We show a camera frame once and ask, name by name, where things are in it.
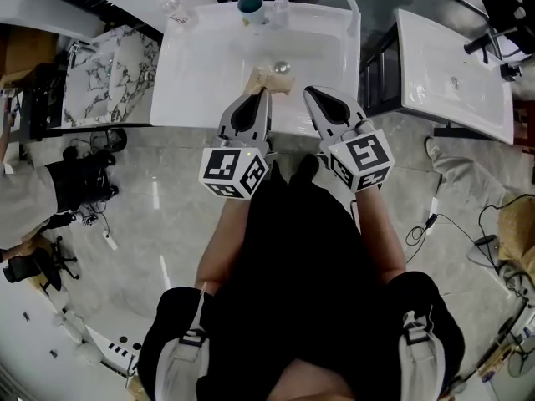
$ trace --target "chair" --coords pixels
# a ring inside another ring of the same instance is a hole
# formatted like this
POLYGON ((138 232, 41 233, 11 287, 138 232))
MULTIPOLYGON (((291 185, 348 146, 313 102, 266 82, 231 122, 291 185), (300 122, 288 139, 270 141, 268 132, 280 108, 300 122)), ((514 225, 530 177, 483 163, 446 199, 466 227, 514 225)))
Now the chair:
POLYGON ((64 258, 61 255, 62 237, 58 236, 56 242, 51 244, 52 253, 50 254, 43 248, 37 248, 31 256, 14 257, 8 261, 4 267, 3 274, 8 282, 15 283, 23 281, 29 277, 36 277, 43 273, 47 282, 41 288, 47 292, 48 287, 52 286, 57 291, 61 290, 62 281, 60 271, 66 271, 73 279, 78 280, 79 275, 74 275, 65 263, 77 262, 76 257, 64 258))

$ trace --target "white mug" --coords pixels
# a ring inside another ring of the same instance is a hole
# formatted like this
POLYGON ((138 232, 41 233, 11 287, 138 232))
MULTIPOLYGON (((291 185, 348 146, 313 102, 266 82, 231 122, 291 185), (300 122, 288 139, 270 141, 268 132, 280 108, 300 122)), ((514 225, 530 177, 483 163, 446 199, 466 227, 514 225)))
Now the white mug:
POLYGON ((263 0, 238 0, 237 10, 250 23, 261 25, 266 22, 266 8, 263 0))

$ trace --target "sponge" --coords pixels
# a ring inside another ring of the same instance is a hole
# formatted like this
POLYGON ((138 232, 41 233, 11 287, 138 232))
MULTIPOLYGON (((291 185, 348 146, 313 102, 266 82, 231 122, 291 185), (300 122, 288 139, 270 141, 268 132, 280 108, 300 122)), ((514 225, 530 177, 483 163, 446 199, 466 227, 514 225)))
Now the sponge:
POLYGON ((268 69, 255 67, 252 69, 251 76, 243 92, 245 94, 258 95, 262 88, 266 88, 274 94, 284 92, 288 95, 292 89, 294 80, 295 78, 293 76, 277 74, 268 69))

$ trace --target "gray tile floor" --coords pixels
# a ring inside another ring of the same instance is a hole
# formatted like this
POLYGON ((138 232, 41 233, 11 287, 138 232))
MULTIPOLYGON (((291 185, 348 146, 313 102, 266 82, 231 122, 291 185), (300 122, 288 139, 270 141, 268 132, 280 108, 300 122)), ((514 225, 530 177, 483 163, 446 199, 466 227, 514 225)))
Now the gray tile floor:
MULTIPOLYGON (((374 121, 376 127, 385 130, 395 155, 396 167, 382 192, 405 245, 410 228, 428 216, 439 183, 439 175, 432 170, 423 147, 433 125, 401 114, 380 116, 374 121)), ((67 279, 65 284, 76 310, 86 318, 106 302, 154 317, 165 290, 161 258, 165 259, 173 285, 192 284, 197 263, 222 208, 222 201, 197 181, 202 147, 211 131, 143 128, 128 129, 127 134, 129 143, 117 155, 117 165, 110 171, 120 194, 108 203, 105 211, 119 250, 112 251, 105 242, 101 224, 73 224, 57 231, 79 258, 83 277, 76 282, 67 279)), ((65 135, 31 144, 34 164, 61 159, 61 151, 72 138, 88 136, 65 135)), ((506 185, 524 191, 532 189, 529 155, 488 141, 443 139, 439 144, 444 151, 480 162, 506 185)), ((84 144, 77 145, 86 150, 84 144)), ((315 152, 317 147, 318 141, 310 138, 273 137, 273 148, 281 153, 278 162, 285 178, 293 173, 304 153, 315 152)), ((321 169, 315 182, 349 206, 352 195, 329 171, 321 169)), ((480 235, 477 208, 456 206, 450 199, 441 204, 441 211, 471 236, 480 235)), ((490 232, 495 230, 496 216, 486 216, 485 226, 490 232)), ((410 269, 427 272, 435 279, 460 324, 467 345, 465 370, 485 351, 515 306, 515 297, 490 272, 467 261, 469 247, 470 242, 452 224, 439 220, 409 265, 410 269)), ((405 246, 405 250, 409 257, 414 248, 405 246)))

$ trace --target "faucet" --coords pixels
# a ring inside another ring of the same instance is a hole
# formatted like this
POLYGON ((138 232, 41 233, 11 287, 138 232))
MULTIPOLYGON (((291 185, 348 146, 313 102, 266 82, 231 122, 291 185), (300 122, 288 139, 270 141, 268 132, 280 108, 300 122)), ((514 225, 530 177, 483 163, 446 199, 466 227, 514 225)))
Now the faucet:
MULTIPOLYGON (((357 35, 357 28, 359 27, 360 20, 360 11, 359 5, 355 0, 347 0, 351 12, 353 12, 353 17, 351 18, 351 23, 348 26, 348 36, 355 37, 357 35)), ((282 6, 277 6, 280 2, 277 0, 273 7, 273 20, 277 27, 286 28, 289 22, 289 1, 283 0, 282 6)))

